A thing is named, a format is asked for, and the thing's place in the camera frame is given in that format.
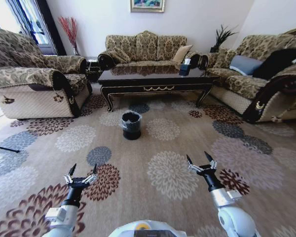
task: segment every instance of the floor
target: floor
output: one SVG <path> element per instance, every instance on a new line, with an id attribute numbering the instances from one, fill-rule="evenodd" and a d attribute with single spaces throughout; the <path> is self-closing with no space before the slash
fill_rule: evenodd
<path id="1" fill-rule="evenodd" d="M 135 220 L 167 222 L 188 236 L 225 237 L 205 181 L 187 169 L 218 161 L 217 176 L 243 198 L 238 206 L 262 236 L 296 237 L 296 121 L 243 122 L 196 93 L 114 97 L 107 107 L 94 94 L 79 118 L 17 121 L 0 117 L 0 236 L 41 236 L 44 215 L 68 193 L 63 175 L 77 163 L 85 176 L 95 163 L 98 180 L 83 192 L 74 235 L 108 236 Z M 128 141 L 120 118 L 131 109 L 143 116 L 142 135 Z"/>

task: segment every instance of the gray pillow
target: gray pillow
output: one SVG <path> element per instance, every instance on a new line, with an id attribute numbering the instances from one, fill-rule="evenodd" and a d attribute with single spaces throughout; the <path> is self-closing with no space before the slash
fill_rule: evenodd
<path id="1" fill-rule="evenodd" d="M 233 57 L 230 69 L 239 72 L 241 75 L 252 75 L 255 69 L 257 69 L 263 62 L 254 58 L 246 56 L 236 55 Z"/>

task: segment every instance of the framed painting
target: framed painting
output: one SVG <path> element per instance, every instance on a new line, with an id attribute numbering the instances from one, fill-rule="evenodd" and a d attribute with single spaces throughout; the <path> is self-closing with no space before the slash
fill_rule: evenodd
<path id="1" fill-rule="evenodd" d="M 165 0 L 130 0 L 131 12 L 164 12 Z"/>

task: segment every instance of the potted plant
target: potted plant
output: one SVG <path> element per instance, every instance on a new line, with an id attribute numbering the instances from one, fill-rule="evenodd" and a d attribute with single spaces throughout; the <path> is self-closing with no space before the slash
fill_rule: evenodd
<path id="1" fill-rule="evenodd" d="M 218 49 L 219 49 L 220 45 L 221 45 L 222 43 L 224 43 L 225 40 L 226 40 L 229 36 L 232 36 L 232 35 L 238 33 L 238 32 L 232 32 L 232 30 L 233 30 L 234 28 L 232 28 L 232 29 L 230 29 L 230 30 L 227 30 L 227 27 L 228 27 L 228 26 L 223 27 L 223 25 L 221 25 L 221 28 L 216 30 L 216 44 L 215 44 L 213 47 L 211 47 L 211 51 L 210 51 L 211 53 L 216 53 L 216 52 L 218 52 Z"/>
<path id="2" fill-rule="evenodd" d="M 69 41 L 71 45 L 73 46 L 74 50 L 74 55 L 80 55 L 78 52 L 78 47 L 76 43 L 76 37 L 77 37 L 77 31 L 78 31 L 78 26 L 77 26 L 77 21 L 71 17 L 59 17 L 58 18 L 61 26 L 63 27 L 64 31 L 66 32 Z"/>

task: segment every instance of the black coffee table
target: black coffee table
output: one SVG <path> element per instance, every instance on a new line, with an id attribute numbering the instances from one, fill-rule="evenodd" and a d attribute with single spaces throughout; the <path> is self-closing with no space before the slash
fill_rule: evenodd
<path id="1" fill-rule="evenodd" d="M 191 69 L 187 76 L 180 76 L 175 66 L 128 66 L 104 71 L 98 83 L 102 85 L 101 94 L 109 106 L 108 111 L 112 112 L 111 94 L 202 91 L 196 101 L 199 107 L 217 78 L 206 76 L 206 72 L 198 68 Z"/>

